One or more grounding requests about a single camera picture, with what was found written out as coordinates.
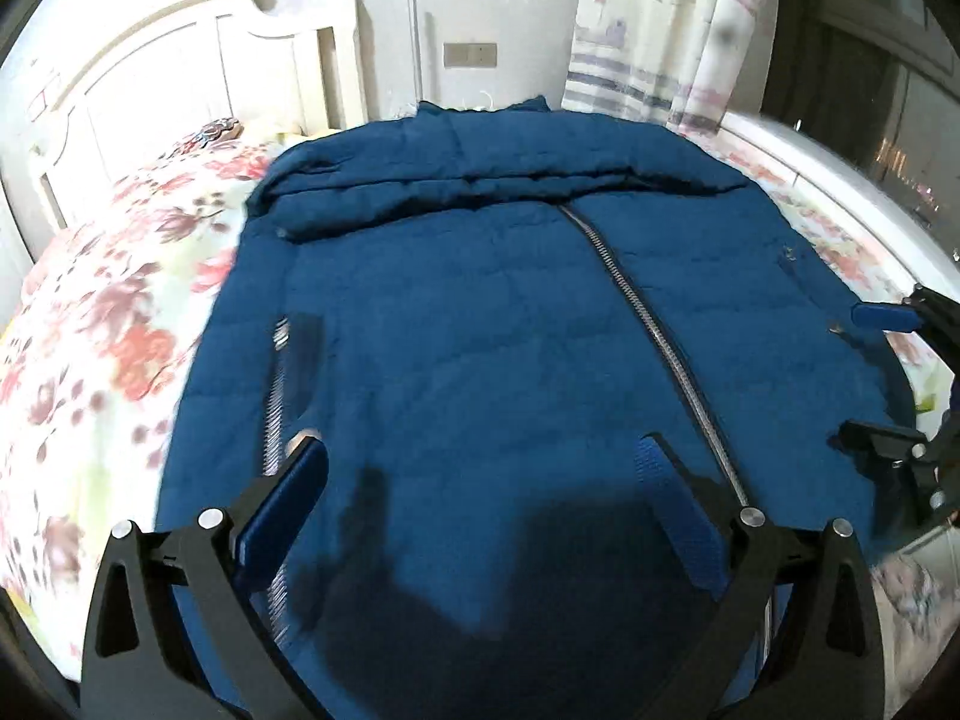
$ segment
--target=bed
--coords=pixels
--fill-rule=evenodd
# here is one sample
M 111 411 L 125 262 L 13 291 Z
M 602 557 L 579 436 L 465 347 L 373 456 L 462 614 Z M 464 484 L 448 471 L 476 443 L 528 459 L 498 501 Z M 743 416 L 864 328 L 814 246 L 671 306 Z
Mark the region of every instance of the bed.
M 239 138 L 155 159 L 223 117 L 240 119 Z M 179 396 L 246 198 L 289 146 L 366 119 L 355 0 L 296 23 L 254 0 L 181 1 L 91 57 L 42 118 L 35 180 L 61 232 L 0 348 L 0 581 L 65 675 L 80 675 L 110 527 L 154 525 Z M 861 298 L 910 292 L 910 269 L 829 196 L 728 133 L 688 138 L 757 180 Z M 932 433 L 949 372 L 916 338 L 889 338 Z

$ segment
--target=white wall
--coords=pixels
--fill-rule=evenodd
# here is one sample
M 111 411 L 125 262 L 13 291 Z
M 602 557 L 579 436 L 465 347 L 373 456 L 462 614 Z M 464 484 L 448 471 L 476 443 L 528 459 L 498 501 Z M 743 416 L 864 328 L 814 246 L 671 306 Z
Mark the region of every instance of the white wall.
M 45 0 L 0 68 L 0 170 L 32 253 L 50 240 L 26 170 L 32 77 L 53 67 L 67 79 L 136 20 L 177 0 Z M 277 0 L 291 13 L 312 0 Z M 577 0 L 419 0 L 424 95 L 445 106 L 496 106 L 546 94 L 560 104 Z M 409 113 L 414 103 L 406 0 L 362 0 L 361 33 L 371 117 Z M 443 42 L 499 44 L 495 70 L 444 70 Z M 148 127 L 131 122 L 131 127 Z
M 20 303 L 20 285 L 31 266 L 0 186 L 0 334 Z

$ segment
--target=floral fabric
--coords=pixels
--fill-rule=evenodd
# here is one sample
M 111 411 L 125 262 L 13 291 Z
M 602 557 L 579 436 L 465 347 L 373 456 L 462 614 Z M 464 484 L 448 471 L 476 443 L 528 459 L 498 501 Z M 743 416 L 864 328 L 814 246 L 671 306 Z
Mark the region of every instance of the floral fabric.
M 72 679 L 107 534 L 125 518 L 152 528 L 244 202 L 283 148 L 219 143 L 121 180 L 24 282 L 0 344 L 0 584 Z
M 872 570 L 883 637 L 886 701 L 893 717 L 917 691 L 960 623 L 960 590 L 913 557 L 894 555 Z

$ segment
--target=floral bedsheet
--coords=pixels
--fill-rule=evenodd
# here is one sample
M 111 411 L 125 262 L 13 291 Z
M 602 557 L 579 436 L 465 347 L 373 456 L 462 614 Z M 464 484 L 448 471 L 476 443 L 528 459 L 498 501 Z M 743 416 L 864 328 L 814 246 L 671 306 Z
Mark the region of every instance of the floral bedsheet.
M 693 139 L 760 181 L 863 298 L 909 290 L 855 221 L 839 223 L 755 154 Z M 23 285 L 0 341 L 0 584 L 67 677 L 80 678 L 110 527 L 154 523 L 176 406 L 232 266 L 244 201 L 295 140 L 241 138 L 127 177 L 96 221 L 56 238 Z M 891 343 L 920 408 L 942 407 L 939 360 L 912 338 Z

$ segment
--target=window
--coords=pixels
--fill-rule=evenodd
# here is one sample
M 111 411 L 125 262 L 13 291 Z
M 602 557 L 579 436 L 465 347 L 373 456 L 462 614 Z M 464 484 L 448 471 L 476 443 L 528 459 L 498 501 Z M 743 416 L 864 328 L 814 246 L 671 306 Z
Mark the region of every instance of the window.
M 856 166 L 960 262 L 960 58 L 924 0 L 780 0 L 762 113 Z

